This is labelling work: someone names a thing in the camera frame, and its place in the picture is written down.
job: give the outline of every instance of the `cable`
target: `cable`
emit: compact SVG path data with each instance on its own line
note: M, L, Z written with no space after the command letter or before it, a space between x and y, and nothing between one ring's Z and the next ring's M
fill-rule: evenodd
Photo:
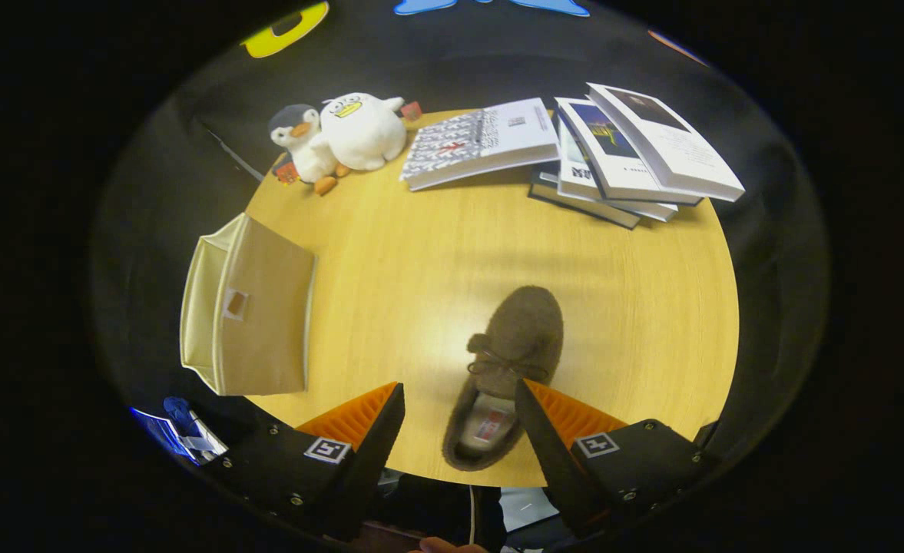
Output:
M472 484L469 484L469 545L475 543L475 492L472 491Z

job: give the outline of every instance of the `penguin plush toy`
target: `penguin plush toy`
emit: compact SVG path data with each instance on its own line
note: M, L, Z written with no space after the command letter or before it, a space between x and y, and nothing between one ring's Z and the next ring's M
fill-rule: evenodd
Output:
M375 171L400 155L407 130L396 110L403 98L382 101L365 92L350 92L322 109L322 134L315 144L328 144L347 167Z
M270 140L289 154L284 162L293 162L298 177L313 184L322 196L336 186L333 173L346 176L349 168L339 163L326 144L319 146L313 140L320 132L319 112L307 104L289 105L268 122Z

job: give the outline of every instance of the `round table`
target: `round table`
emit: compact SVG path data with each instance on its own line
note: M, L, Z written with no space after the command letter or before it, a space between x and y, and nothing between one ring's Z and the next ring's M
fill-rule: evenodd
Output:
M465 113L428 113L410 130ZM319 258L305 392L249 396L296 426L386 384L405 385L406 417L387 465L485 486L544 486L528 438L496 465L442 459L449 413L483 332L516 287L561 305L553 388L628 423L657 418L692 439L717 420L732 384L739 304L711 202L628 231L526 197L531 167L409 192L405 153L354 171L325 197L266 175L249 216Z

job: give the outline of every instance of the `blue object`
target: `blue object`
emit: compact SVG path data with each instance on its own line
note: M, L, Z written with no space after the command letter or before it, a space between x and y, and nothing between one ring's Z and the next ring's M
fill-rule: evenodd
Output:
M540 8L542 10L551 10L561 12L562 14L577 15L579 18L589 16L588 10L585 10L574 0L510 0L514 4L520 4L529 8Z
M403 0L393 8L393 13L397 15L414 15L421 12L430 12L431 10L451 8L452 6L455 6L455 0Z
M175 455L185 456L185 458L189 458L196 465L199 465L196 456L192 455L192 451L189 451L189 448L182 444L181 438L179 438L177 430L175 430L174 424L170 420L160 416L150 416L150 414L145 412L139 412L134 407L131 407L131 412L147 430L147 433L151 434L154 440L161 444L161 447L168 449Z
M189 414L189 402L182 398L166 398L163 404L164 412L168 413L168 417L175 424L175 429L179 434L202 438L202 435L199 434L199 427L196 427L195 421Z

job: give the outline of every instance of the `fuzzy slipper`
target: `fuzzy slipper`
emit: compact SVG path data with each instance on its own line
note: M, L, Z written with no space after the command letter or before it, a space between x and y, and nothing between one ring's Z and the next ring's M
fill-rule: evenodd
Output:
M524 286L503 300L486 332L469 339L475 360L442 442L449 465L486 469L510 452L523 432L516 422L516 381L549 384L563 342L561 307L549 291Z

